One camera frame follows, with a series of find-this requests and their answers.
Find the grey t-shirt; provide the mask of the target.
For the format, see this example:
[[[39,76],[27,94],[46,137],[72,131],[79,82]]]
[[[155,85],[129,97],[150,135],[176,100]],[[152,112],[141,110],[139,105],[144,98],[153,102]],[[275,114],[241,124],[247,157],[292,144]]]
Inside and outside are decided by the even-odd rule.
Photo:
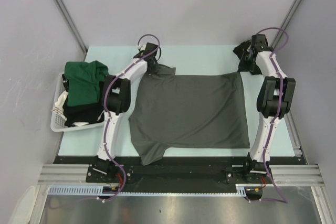
[[[132,144],[142,165],[168,148],[249,148],[240,73],[177,75],[162,66],[144,74],[129,117]]]

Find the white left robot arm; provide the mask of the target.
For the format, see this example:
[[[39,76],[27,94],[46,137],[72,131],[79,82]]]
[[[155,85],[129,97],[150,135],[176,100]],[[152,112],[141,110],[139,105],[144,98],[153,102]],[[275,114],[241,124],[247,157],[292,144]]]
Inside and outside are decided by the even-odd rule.
[[[131,63],[119,74],[106,76],[103,86],[103,136],[92,169],[105,182],[112,181],[116,175],[115,144],[121,119],[131,105],[131,84],[145,72],[159,67],[156,55],[161,54],[160,44],[148,42],[137,48],[139,52]]]

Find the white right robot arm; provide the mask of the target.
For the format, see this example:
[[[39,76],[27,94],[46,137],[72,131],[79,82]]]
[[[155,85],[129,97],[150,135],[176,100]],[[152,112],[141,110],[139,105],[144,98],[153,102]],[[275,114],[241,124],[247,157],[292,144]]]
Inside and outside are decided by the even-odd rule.
[[[253,35],[249,46],[244,42],[234,52],[240,53],[239,72],[260,74],[264,78],[256,101],[258,130],[242,169],[243,179],[254,183],[269,172],[272,141],[278,124],[290,111],[296,81],[282,71],[275,50],[268,45],[264,34]]]

